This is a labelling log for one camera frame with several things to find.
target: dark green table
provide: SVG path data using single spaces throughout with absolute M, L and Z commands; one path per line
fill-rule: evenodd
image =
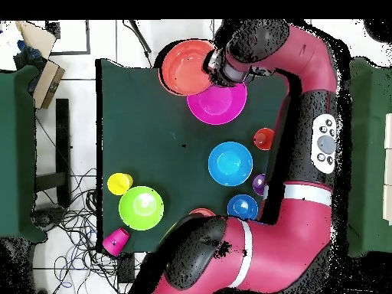
M 0 237 L 22 237 L 33 243 L 46 239 L 34 226 L 35 121 L 28 84 L 38 75 L 25 66 L 0 73 Z
M 351 192 L 348 253 L 392 253 L 392 226 L 383 219 L 385 116 L 392 113 L 392 69 L 351 62 Z
M 125 252 L 153 252 L 178 220 L 196 207 L 226 214 L 235 194 L 253 193 L 251 181 L 266 170 L 268 152 L 253 144 L 254 133 L 273 128 L 286 95 L 278 75 L 255 78 L 248 86 L 247 104 L 232 122 L 209 126 L 189 111 L 186 98 L 168 93 L 156 69 L 127 69 L 101 60 L 103 89 L 103 237 L 119 227 L 131 238 Z M 216 183 L 208 173 L 207 159 L 221 142 L 236 141 L 253 156 L 253 173 L 237 187 Z M 165 204 L 161 222 L 147 231 L 129 229 L 120 219 L 120 197 L 106 183 L 116 172 L 130 174 L 134 186 L 154 188 Z

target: cardboard box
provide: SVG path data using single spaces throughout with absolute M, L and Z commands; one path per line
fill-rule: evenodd
M 47 109 L 65 72 L 62 67 L 48 60 L 56 37 L 49 31 L 27 21 L 16 21 L 15 24 L 21 32 L 26 45 L 36 48 L 41 52 L 41 56 L 47 59 L 45 68 L 33 93 L 35 108 Z
M 48 60 L 56 37 L 49 31 L 27 21 L 16 21 L 15 24 L 26 45 L 39 50 L 41 56 Z
M 33 93 L 35 108 L 47 109 L 63 77 L 65 69 L 48 61 Z

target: yellow cup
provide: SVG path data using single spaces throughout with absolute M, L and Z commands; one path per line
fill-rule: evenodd
M 133 179 L 130 175 L 116 173 L 109 177 L 107 187 L 114 195 L 124 195 L 133 184 Z

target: magenta bowl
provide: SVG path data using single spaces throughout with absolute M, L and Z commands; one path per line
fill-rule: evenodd
M 202 93 L 187 96 L 192 114 L 210 125 L 231 122 L 245 107 L 247 87 L 239 83 L 235 87 L 212 86 Z

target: white stripe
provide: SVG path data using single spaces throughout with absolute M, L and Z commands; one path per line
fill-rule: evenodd
M 268 185 L 264 186 L 263 200 L 266 200 L 266 198 L 268 198 Z
M 332 204 L 332 193 L 330 191 L 310 185 L 286 185 L 285 198 L 311 201 L 327 205 L 329 207 Z
M 252 260 L 252 232 L 250 231 L 249 224 L 247 222 L 242 220 L 240 220 L 240 222 L 242 223 L 243 232 L 245 233 L 245 251 L 247 252 L 247 255 L 243 257 L 240 271 L 238 272 L 237 278 L 229 286 L 230 288 L 237 287 L 243 282 L 245 276 L 248 273 L 250 262 Z

